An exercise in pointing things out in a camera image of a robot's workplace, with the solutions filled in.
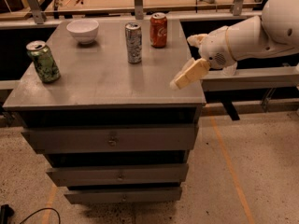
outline green soda can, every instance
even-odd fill
[[[51,83],[60,77],[58,66],[46,42],[33,41],[26,48],[27,54],[34,62],[36,72],[42,82]]]

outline cabinet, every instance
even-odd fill
[[[96,41],[81,46],[63,22],[48,40],[61,78],[39,81],[30,65],[4,108],[51,165],[46,171],[71,203],[179,200],[205,96],[196,82],[169,82],[191,57],[180,22],[168,21],[164,49],[142,27],[142,63],[129,64],[126,21],[99,21]]]

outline can lid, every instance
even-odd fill
[[[130,30],[137,30],[140,28],[140,24],[137,22],[128,22],[125,24],[125,28]]]
[[[46,47],[46,42],[44,41],[32,41],[26,46],[28,50],[40,50],[45,47]]]
[[[152,14],[152,17],[154,19],[163,19],[166,17],[166,15],[163,12],[156,12],[156,13]]]

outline orange line on floor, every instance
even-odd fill
[[[216,122],[215,118],[210,114],[210,110],[209,110],[208,105],[206,107],[207,107],[208,115],[210,117],[213,129],[214,129],[214,131],[215,131],[215,133],[217,135],[217,139],[218,139],[219,145],[221,147],[222,154],[223,154],[224,159],[226,161],[226,165],[227,165],[228,170],[230,171],[230,174],[231,174],[231,176],[233,178],[234,186],[235,186],[237,195],[238,195],[238,197],[240,199],[240,202],[241,202],[241,204],[243,206],[245,215],[246,215],[246,217],[247,217],[247,219],[249,221],[249,224],[254,224],[255,222],[254,222],[252,213],[251,213],[251,211],[249,209],[249,205],[248,205],[246,197],[244,195],[244,191],[241,188],[239,179],[238,179],[238,177],[236,175],[236,172],[235,172],[232,160],[231,160],[231,158],[230,158],[230,156],[229,156],[229,154],[227,152],[226,145],[225,145],[225,143],[224,143],[224,141],[222,139],[221,132],[218,129],[217,122]]]
[[[56,192],[57,192],[57,187],[54,184],[52,184],[46,207],[50,208],[50,207],[53,206],[53,202],[54,202],[54,199],[55,199],[55,196],[56,196]],[[46,210],[45,211],[45,214],[44,214],[44,216],[42,218],[42,222],[41,222],[42,224],[49,224],[50,212],[51,212],[51,210]]]

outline gray countertop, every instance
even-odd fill
[[[150,45],[150,21],[138,21],[143,43],[139,64],[127,62],[127,21],[98,21],[95,42],[85,46],[66,31],[69,21],[62,22],[47,41],[61,78],[43,84],[31,64],[4,108],[17,111],[206,102],[199,81],[180,91],[169,88],[169,82],[191,58],[179,20],[168,21],[167,46],[163,49]]]

